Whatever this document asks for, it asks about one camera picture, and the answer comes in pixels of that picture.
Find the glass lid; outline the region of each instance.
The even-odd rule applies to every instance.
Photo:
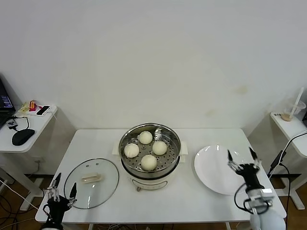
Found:
[[[85,161],[69,174],[64,194],[69,198],[71,188],[77,183],[76,208],[89,209],[106,202],[118,185],[118,170],[106,159],[98,158]]]

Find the table leg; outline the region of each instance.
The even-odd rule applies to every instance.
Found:
[[[6,187],[5,185],[8,184],[8,181],[5,180],[5,181],[2,181],[2,184],[0,186],[0,193],[2,192],[2,190]]]
[[[252,230],[249,222],[241,222],[236,226],[236,230]]]
[[[32,202],[34,197],[43,197],[43,191],[39,188],[42,183],[42,178],[37,178],[33,183],[29,178],[27,178],[9,159],[5,159],[5,163],[0,165],[6,173],[8,173],[11,177],[17,180],[21,185],[23,185],[26,189],[30,191],[26,200]],[[23,202],[20,207],[21,211],[26,211],[29,208],[29,203],[26,201]]]
[[[89,224],[88,225],[88,230],[93,230],[94,224]]]
[[[285,185],[285,188],[283,189],[275,189],[278,196],[288,196],[288,190],[289,190],[289,180],[287,178],[282,178],[282,182]],[[291,190],[290,190],[290,197],[293,200],[293,203],[295,204],[296,208],[298,210],[304,210],[305,206],[302,202],[302,200],[299,198],[296,190],[301,187],[303,184],[307,182],[307,174],[304,173],[297,177],[294,181],[291,182]]]
[[[231,230],[231,227],[230,227],[229,222],[225,222],[225,225],[226,225],[226,229],[227,229],[227,230]]]
[[[9,184],[14,183],[14,179],[11,178],[4,170],[2,170],[0,168],[0,178],[2,178],[3,180],[7,181]]]

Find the cable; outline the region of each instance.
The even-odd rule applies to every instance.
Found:
[[[37,172],[39,171],[40,161],[35,161],[35,163],[37,163],[37,170],[36,170],[35,172],[31,173],[31,174],[28,176],[28,178],[29,178],[30,176],[32,176],[33,174],[35,174],[35,173],[37,173]]]
[[[133,229],[130,228],[128,225],[122,225],[121,227],[126,227],[126,228],[128,228],[129,230],[133,230]]]
[[[10,205],[9,201],[8,201],[4,196],[0,195],[0,197],[1,197],[2,199],[4,199],[4,200],[6,201],[7,204]],[[31,209],[29,209],[29,210],[27,210],[27,211],[24,211],[24,212],[22,212],[22,213],[13,213],[12,211],[7,210],[7,209],[3,206],[3,204],[2,204],[1,202],[0,202],[0,206],[1,206],[6,212],[8,212],[8,213],[10,213],[10,214],[13,214],[13,215],[16,215],[16,214],[21,215],[21,214],[30,212],[30,211],[32,211],[32,210],[34,209],[34,208],[31,208]]]
[[[8,203],[8,205],[9,205],[9,207],[10,207],[10,211],[8,211],[8,213],[9,213],[9,216],[8,216],[8,217],[2,217],[2,218],[0,218],[0,219],[5,219],[2,223],[0,223],[0,225],[4,224],[8,219],[14,219],[14,221],[15,221],[15,217],[10,217],[11,214],[12,214],[12,206],[11,206],[11,204],[8,202],[7,199],[5,199],[5,200],[6,200],[6,202]]]
[[[244,202],[243,202],[243,207],[244,207],[245,209],[247,209],[247,210],[248,210],[248,208],[246,207],[245,203],[248,202],[248,201],[250,201],[250,199],[246,199],[246,200],[244,200]],[[266,213],[266,212],[269,210],[270,204],[269,204],[267,201],[264,201],[264,202],[265,202],[265,204],[266,204],[265,210],[263,210],[262,212],[257,212],[257,215],[264,214],[264,213]]]
[[[279,165],[283,166],[287,170],[288,174],[290,175],[290,171],[288,170],[288,168],[284,164],[279,163]],[[286,216],[286,230],[288,229],[288,208],[289,208],[289,197],[290,197],[290,190],[291,190],[290,177],[288,177],[288,179],[289,179],[289,189],[288,189],[288,198],[287,198],[287,206],[286,206],[286,214],[287,214],[287,216]]]
[[[12,224],[11,230],[13,230],[15,226],[16,226],[16,230],[18,230],[18,219],[17,219],[17,215],[15,216],[15,218],[14,218],[14,220],[13,220],[13,224]]]
[[[286,151],[286,149],[288,148],[288,146],[290,145],[290,143],[291,143],[294,139],[299,138],[299,137],[301,137],[301,136],[303,136],[303,135],[306,135],[306,134],[307,134],[307,131],[304,131],[304,132],[300,133],[299,135],[295,136],[294,138],[292,138],[292,139],[290,139],[290,140],[288,141],[288,143],[286,144],[285,148],[283,149],[283,151],[282,151],[282,153],[281,153],[281,155],[280,155],[280,158],[279,158],[279,161],[278,161],[278,164],[277,164],[277,165],[279,165],[280,162],[282,161],[283,153]],[[272,177],[272,175],[273,175],[275,169],[276,169],[276,167],[274,167],[273,172],[272,172],[272,173],[270,174],[270,176],[269,176],[269,179]]]
[[[115,230],[119,230],[122,226],[119,224]]]
[[[108,227],[105,227],[105,226],[96,226],[96,228],[98,228],[98,230],[101,230],[100,228],[108,228]]]
[[[29,128],[29,119],[28,117],[26,116],[12,116],[11,119],[17,119],[17,118],[26,118],[27,119],[27,128],[24,128],[24,129],[28,129]]]
[[[25,222],[25,221],[28,221],[28,220],[32,220],[32,219],[34,219],[34,218],[25,219],[25,220],[18,221],[18,222],[13,223],[13,224],[9,224],[9,225],[7,225],[7,226],[5,226],[5,227],[1,228],[0,230],[5,229],[5,228],[7,228],[7,227],[9,227],[9,226],[12,226],[12,225],[14,225],[14,224],[19,224],[19,223],[22,223],[22,222]]]
[[[120,224],[111,224],[107,230],[111,230],[111,229],[117,227],[118,225],[120,225]]]
[[[96,224],[96,225],[97,225],[97,228],[106,228],[106,229],[110,228],[110,224],[109,226],[100,226],[99,224]]]
[[[14,193],[17,194],[18,196],[20,196],[22,199],[24,199],[25,202],[29,203],[32,207],[34,207],[34,208],[36,208],[36,209],[38,210],[37,207],[35,207],[34,205],[32,205],[31,202],[27,201],[27,200],[26,200],[22,195],[20,195],[18,192],[15,192],[14,190],[12,190],[8,185],[6,185],[6,184],[5,184],[4,182],[2,182],[1,180],[0,180],[0,182],[1,182],[2,184],[4,184],[5,186],[7,186],[12,192],[14,192]]]
[[[245,185],[245,183],[242,184],[242,185],[237,189],[237,191],[236,191],[236,193],[235,193],[235,196],[234,196],[234,202],[235,202],[235,205],[236,205],[237,208],[239,208],[239,209],[241,209],[241,210],[243,210],[243,211],[245,211],[245,212],[249,212],[250,214],[253,214],[253,213],[252,213],[251,211],[249,211],[247,208],[240,207],[240,206],[237,204],[237,202],[236,202],[236,195],[238,194],[238,192],[240,191],[240,189],[243,188],[244,185]]]
[[[58,121],[57,117],[54,115],[54,113],[52,111],[49,111],[47,113],[52,113],[53,117],[56,119],[56,121]]]
[[[19,207],[18,207],[18,209],[17,209],[17,213],[16,213],[16,215],[15,215],[15,218],[14,218],[14,221],[13,221],[13,223],[15,223],[15,221],[16,222],[18,222],[18,220],[17,220],[17,216],[18,215],[20,215],[20,214],[23,214],[23,213],[26,213],[26,212],[29,212],[29,211],[31,211],[31,210],[33,210],[34,208],[31,208],[31,209],[29,209],[29,210],[27,210],[27,211],[25,211],[25,212],[23,212],[23,213],[19,213],[20,212],[20,208],[21,208],[21,206],[23,205],[23,202],[19,205]]]

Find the metal rim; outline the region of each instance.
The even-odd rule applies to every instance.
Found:
[[[180,162],[180,157],[178,157],[178,161],[176,162],[176,165],[174,166],[174,168],[167,172],[166,174],[162,175],[162,176],[158,176],[158,177],[155,177],[155,178],[144,178],[144,177],[140,177],[140,176],[137,176],[137,175],[134,175],[132,172],[130,172],[129,170],[127,170],[125,164],[123,163],[122,159],[120,160],[121,161],[121,164],[122,166],[124,167],[124,170],[129,173],[131,176],[137,178],[137,179],[140,179],[140,180],[145,180],[145,181],[154,181],[154,180],[158,180],[158,179],[161,179],[161,178],[164,178],[166,176],[168,176],[170,173],[172,173],[178,166],[179,162]]]
[[[70,175],[72,174],[72,172],[73,172],[76,168],[78,168],[80,165],[82,165],[82,164],[85,163],[85,162],[91,161],[91,160],[106,160],[106,161],[110,162],[111,164],[113,164],[113,165],[115,166],[116,171],[117,171],[117,174],[118,174],[118,180],[117,180],[117,184],[116,184],[116,187],[115,187],[114,191],[111,193],[111,195],[110,195],[104,202],[102,202],[101,204],[99,204],[99,205],[102,205],[103,203],[105,203],[106,201],[108,201],[108,200],[110,199],[110,197],[115,193],[115,191],[116,191],[116,189],[117,189],[117,186],[118,186],[118,183],[119,183],[119,172],[118,172],[118,168],[116,167],[116,165],[115,165],[112,161],[110,161],[110,160],[108,160],[108,159],[105,159],[105,158],[92,158],[92,159],[83,161],[82,163],[80,163],[79,165],[77,165],[77,166],[69,173],[69,175],[67,176],[67,178],[66,178],[66,180],[65,180],[65,183],[64,183],[64,196],[65,196],[65,198],[67,199],[66,194],[65,194],[65,186],[66,186],[66,182],[67,182],[67,179],[69,178],[69,176],[70,176]],[[91,208],[97,207],[97,206],[99,206],[99,205],[96,205],[96,206],[93,206],[93,207],[90,207],[90,208],[81,208],[81,207],[76,207],[75,205],[73,205],[73,207],[78,208],[78,209],[85,209],[85,210],[87,210],[87,209],[91,209]]]

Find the white wall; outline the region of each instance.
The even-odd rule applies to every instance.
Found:
[[[75,128],[242,127],[307,86],[305,0],[0,1],[0,71]]]

